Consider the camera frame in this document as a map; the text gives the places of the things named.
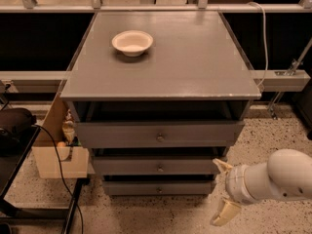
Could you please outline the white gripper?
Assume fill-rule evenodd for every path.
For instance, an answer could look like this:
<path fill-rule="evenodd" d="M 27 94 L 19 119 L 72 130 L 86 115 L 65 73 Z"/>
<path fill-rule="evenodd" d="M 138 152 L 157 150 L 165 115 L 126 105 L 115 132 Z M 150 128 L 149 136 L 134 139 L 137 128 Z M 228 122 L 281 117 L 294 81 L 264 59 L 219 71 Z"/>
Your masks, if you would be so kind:
<path fill-rule="evenodd" d="M 213 163 L 221 173 L 227 174 L 225 178 L 225 189 L 233 200 L 222 198 L 219 201 L 218 209 L 211 220 L 211 225 L 223 226 L 241 212 L 242 207 L 240 204 L 255 204 L 256 199 L 251 195 L 247 188 L 247 184 L 245 183 L 245 171 L 248 167 L 247 165 L 233 167 L 217 158 L 213 159 Z"/>

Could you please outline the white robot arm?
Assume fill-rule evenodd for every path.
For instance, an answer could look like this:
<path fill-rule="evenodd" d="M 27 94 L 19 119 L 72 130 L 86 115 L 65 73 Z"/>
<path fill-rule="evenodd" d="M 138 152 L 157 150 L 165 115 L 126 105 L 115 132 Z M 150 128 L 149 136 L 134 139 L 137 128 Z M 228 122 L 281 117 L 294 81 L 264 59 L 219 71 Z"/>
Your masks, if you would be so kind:
<path fill-rule="evenodd" d="M 213 226 L 223 226 L 232 220 L 243 206 L 262 200 L 299 201 L 312 199 L 312 158 L 293 149 L 280 149 L 268 160 L 256 165 L 232 166 L 213 159 L 225 174 L 228 198 L 222 198 L 211 220 Z"/>

